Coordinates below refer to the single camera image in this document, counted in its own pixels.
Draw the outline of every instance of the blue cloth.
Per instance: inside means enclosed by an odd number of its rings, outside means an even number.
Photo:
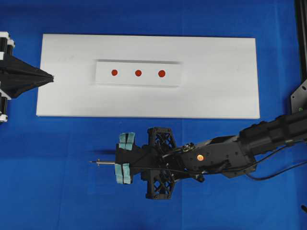
[[[300,84],[292,0],[11,0],[0,6],[0,30],[15,40],[14,55],[37,67],[43,33],[254,37],[260,120],[289,112],[289,95]],[[88,163],[114,160],[120,133],[135,132],[143,145],[147,128],[170,127],[181,145],[237,134],[260,120],[37,117],[36,101],[37,89],[9,102],[9,121],[0,126],[1,230],[307,226],[300,210],[307,204],[306,167],[265,182],[188,179],[176,184],[171,200],[156,201],[145,199],[139,176],[131,185],[117,184],[112,166]],[[305,159],[301,144],[259,165],[255,175]]]

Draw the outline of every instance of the red circle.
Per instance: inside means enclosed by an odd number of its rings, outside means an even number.
[[[164,77],[165,76],[165,71],[164,70],[160,70],[158,72],[158,75],[159,75],[160,78]]]
[[[113,76],[116,76],[118,74],[118,71],[116,69],[114,69],[114,70],[112,70],[111,73],[112,73]]]
[[[142,71],[140,71],[139,69],[137,71],[135,71],[135,75],[137,77],[141,76],[142,75]]]

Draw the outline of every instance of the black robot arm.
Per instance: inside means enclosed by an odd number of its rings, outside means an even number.
[[[141,174],[147,181],[146,198],[170,199],[175,183],[193,178],[204,182],[204,175],[221,173],[228,178],[256,170],[255,156],[277,147],[288,147],[307,138],[307,111],[283,115],[271,122],[260,122],[238,136],[218,137],[197,145],[177,147],[169,128],[150,128],[148,145],[135,145],[134,133],[122,134],[116,160],[94,161],[114,164],[117,182],[131,184]]]

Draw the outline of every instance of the black cable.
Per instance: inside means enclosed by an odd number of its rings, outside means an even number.
[[[248,174],[248,173],[246,173],[246,176],[248,176],[250,179],[255,180],[255,181],[264,181],[264,180],[271,179],[271,178],[273,178],[273,177],[275,177],[275,176],[278,176],[279,174],[282,174],[282,173],[284,173],[284,172],[286,172],[286,171],[288,171],[288,170],[290,170],[290,169],[294,169],[294,168],[296,168],[296,167],[302,166],[302,165],[304,165],[304,164],[307,164],[307,161],[304,161],[304,162],[302,162],[302,163],[299,163],[299,164],[296,164],[296,165],[291,166],[291,167],[289,167],[289,168],[286,168],[286,169],[284,169],[284,170],[281,170],[281,171],[279,171],[279,172],[277,172],[277,173],[275,173],[275,174],[272,174],[272,175],[270,175],[270,176],[265,176],[265,177],[253,177],[253,176],[251,176],[251,175]]]
[[[172,171],[172,172],[178,172],[178,173],[187,173],[187,174],[195,174],[195,175],[202,174],[201,172],[191,172],[191,171],[184,171],[184,170],[177,170],[177,169],[150,168],[150,167],[130,167],[130,168],[133,168],[133,169],[166,170],[166,171]]]
[[[222,172],[238,172],[238,171],[246,170],[246,169],[248,169],[248,168],[251,168],[251,167],[253,167],[253,166],[255,166],[255,165],[257,165],[257,164],[259,164],[259,163],[265,161],[266,159],[270,158],[271,156],[273,156],[273,155],[276,154],[277,152],[279,152],[279,151],[285,149],[286,147],[287,147],[287,146],[283,146],[283,147],[281,147],[281,148],[275,150],[274,152],[272,152],[272,153],[269,154],[268,156],[262,158],[260,161],[256,161],[255,163],[251,164],[250,166],[246,166],[246,167],[244,167],[244,168],[242,168],[242,167],[241,167],[241,168],[240,168],[240,167],[238,168],[238,167],[237,167],[237,168],[225,169],[225,170],[223,170]]]

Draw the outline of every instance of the blue tape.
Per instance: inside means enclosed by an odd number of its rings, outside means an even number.
[[[118,184],[123,183],[123,174],[121,173],[121,165],[115,164],[115,175],[116,175],[116,182]]]
[[[119,136],[119,147],[123,150],[126,149],[126,134],[122,133]]]
[[[124,184],[130,184],[131,178],[130,178],[130,168],[129,164],[123,164],[123,172],[124,172]]]
[[[134,137],[135,137],[135,133],[129,133],[128,134],[128,139],[127,139],[127,143],[126,143],[126,150],[132,150],[132,146],[134,143]]]

